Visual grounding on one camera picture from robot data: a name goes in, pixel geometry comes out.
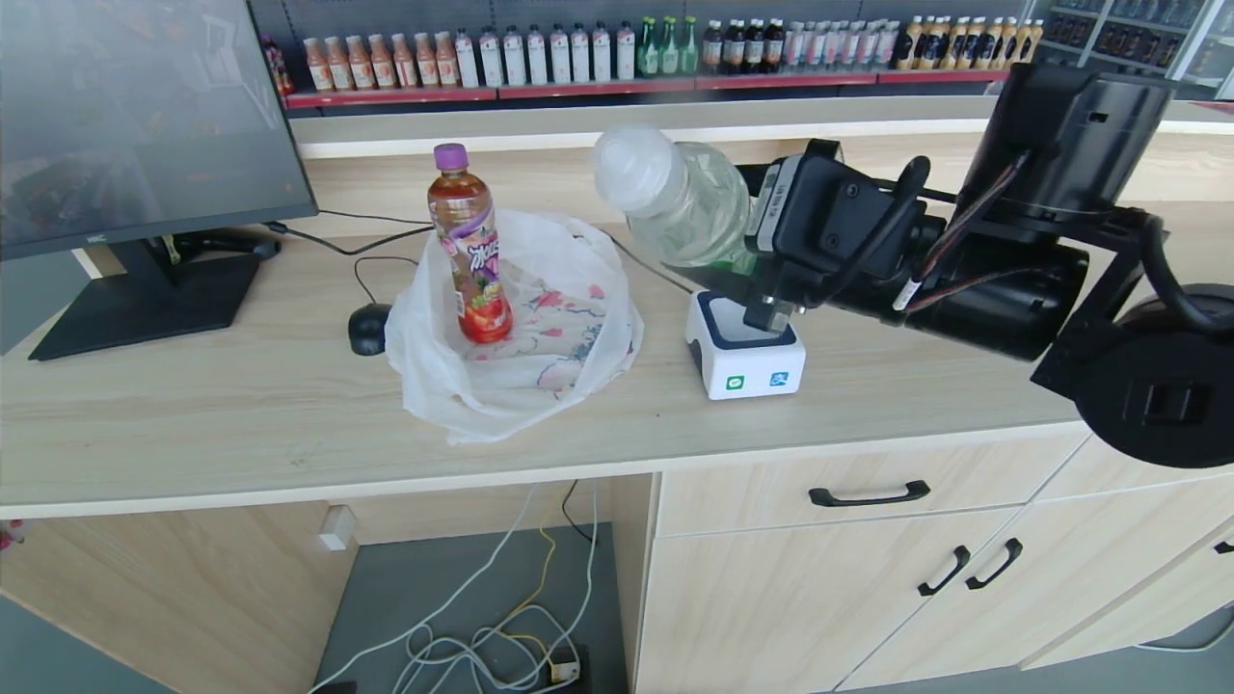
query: bottle label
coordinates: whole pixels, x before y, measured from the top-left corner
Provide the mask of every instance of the bottle label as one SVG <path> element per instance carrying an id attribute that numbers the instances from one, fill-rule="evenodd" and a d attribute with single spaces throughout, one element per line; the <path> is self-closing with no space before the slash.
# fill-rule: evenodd
<path id="1" fill-rule="evenodd" d="M 310 65 L 308 72 L 312 73 L 312 85 L 317 88 L 317 91 L 334 89 L 334 80 L 329 77 L 329 65 Z"/>

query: mouse cable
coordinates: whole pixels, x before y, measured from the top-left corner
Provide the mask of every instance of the mouse cable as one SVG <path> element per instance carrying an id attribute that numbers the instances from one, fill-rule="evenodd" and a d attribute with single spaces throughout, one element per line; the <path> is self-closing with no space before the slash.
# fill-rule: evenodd
<path id="1" fill-rule="evenodd" d="M 264 226 L 265 228 L 273 231 L 274 233 L 281 233 L 281 235 L 286 235 L 286 236 L 295 236 L 296 238 L 304 238 L 305 241 L 312 241 L 313 243 L 317 243 L 320 246 L 325 246 L 326 248 L 329 248 L 331 251 L 333 251 L 333 252 L 336 252 L 336 253 L 338 253 L 341 256 L 360 256 L 360 254 L 368 253 L 369 251 L 376 248 L 378 246 L 385 246 L 386 243 L 392 243 L 395 241 L 400 241 L 402 238 L 407 238 L 410 236 L 416 236 L 417 233 L 424 233 L 426 231 L 432 231 L 433 230 L 433 227 L 431 225 L 429 226 L 421 226 L 421 227 L 416 227 L 416 228 L 413 228 L 411 231 L 404 231 L 402 233 L 395 233 L 394 236 L 387 236 L 385 238 L 379 238 L 378 241 L 374 241 L 373 243 L 368 243 L 368 245 L 360 246 L 359 248 L 352 248 L 350 251 L 348 251 L 347 248 L 339 248 L 338 246 L 334 246 L 329 241 L 326 241 L 325 238 L 321 238 L 318 236 L 313 236 L 311 233 L 305 233 L 302 231 L 296 231 L 296 230 L 289 227 L 288 225 L 285 225 L 283 222 L 262 222 L 262 226 Z"/>
<path id="2" fill-rule="evenodd" d="M 360 263 L 363 263 L 364 261 L 402 261 L 405 263 L 411 263 L 416 267 L 420 267 L 420 263 L 417 263 L 416 261 L 412 261 L 411 258 L 404 258 L 402 256 L 363 256 L 360 258 L 355 258 L 355 263 L 352 264 L 352 272 L 355 273 L 355 282 L 360 284 L 360 289 L 363 289 L 364 293 L 369 295 L 370 304 L 376 304 L 378 300 L 376 298 L 373 296 L 373 293 L 369 291 L 369 285 L 364 284 L 364 280 L 360 279 Z"/>

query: plastic bag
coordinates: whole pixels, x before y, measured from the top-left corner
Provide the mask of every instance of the plastic bag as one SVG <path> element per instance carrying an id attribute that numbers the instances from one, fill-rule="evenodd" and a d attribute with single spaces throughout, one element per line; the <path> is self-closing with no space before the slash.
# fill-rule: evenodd
<path id="1" fill-rule="evenodd" d="M 497 211 L 510 336 L 476 345 L 457 320 L 449 259 L 429 242 L 386 321 L 402 404 L 450 443 L 500 441 L 629 369 L 643 319 L 612 240 L 575 219 Z"/>

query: cabinet drawer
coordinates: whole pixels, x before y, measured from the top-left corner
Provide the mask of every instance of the cabinet drawer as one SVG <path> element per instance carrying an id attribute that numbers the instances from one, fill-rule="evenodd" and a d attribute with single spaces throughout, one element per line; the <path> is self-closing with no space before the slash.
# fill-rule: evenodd
<path id="1" fill-rule="evenodd" d="M 1072 431 L 964 446 L 923 443 L 875 453 L 669 472 L 661 485 L 658 535 L 1022 504 L 1085 436 Z"/>

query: drawer handle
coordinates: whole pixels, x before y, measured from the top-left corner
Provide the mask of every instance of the drawer handle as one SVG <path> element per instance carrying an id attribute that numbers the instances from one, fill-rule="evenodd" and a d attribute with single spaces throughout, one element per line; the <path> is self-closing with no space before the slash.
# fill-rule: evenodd
<path id="1" fill-rule="evenodd" d="M 996 578 L 1002 575 L 1002 572 L 1007 571 L 1008 567 L 1016 563 L 1016 559 L 1019 558 L 1021 552 L 1024 551 L 1024 546 L 1021 545 L 1019 540 L 1016 540 L 1014 537 L 1008 540 L 1004 547 L 1007 547 L 1007 561 L 1003 562 L 1003 566 L 998 567 L 998 571 L 996 571 L 993 575 L 991 575 L 985 580 L 981 580 L 975 575 L 969 577 L 969 580 L 964 582 L 964 584 L 969 587 L 969 590 L 981 590 L 986 585 L 993 583 Z"/>
<path id="2" fill-rule="evenodd" d="M 969 553 L 969 548 L 965 547 L 964 545 L 960 545 L 959 547 L 955 548 L 955 568 L 951 569 L 951 573 L 946 574 L 946 578 L 944 578 L 938 584 L 937 588 L 930 588 L 928 583 L 923 583 L 917 587 L 917 592 L 922 594 L 922 598 L 929 598 L 930 595 L 946 588 L 946 584 L 951 583 L 951 579 L 955 578 L 955 574 L 960 573 L 961 571 L 964 571 L 964 567 L 969 566 L 969 559 L 971 558 L 972 554 Z"/>
<path id="3" fill-rule="evenodd" d="M 877 504 L 902 504 L 905 501 L 916 501 L 929 494 L 929 485 L 924 480 L 916 480 L 905 484 L 905 489 L 908 490 L 903 496 L 886 496 L 884 499 L 837 499 L 832 496 L 830 490 L 824 487 L 816 487 L 810 490 L 810 501 L 816 506 L 827 506 L 829 509 L 839 509 L 844 506 L 874 506 Z"/>

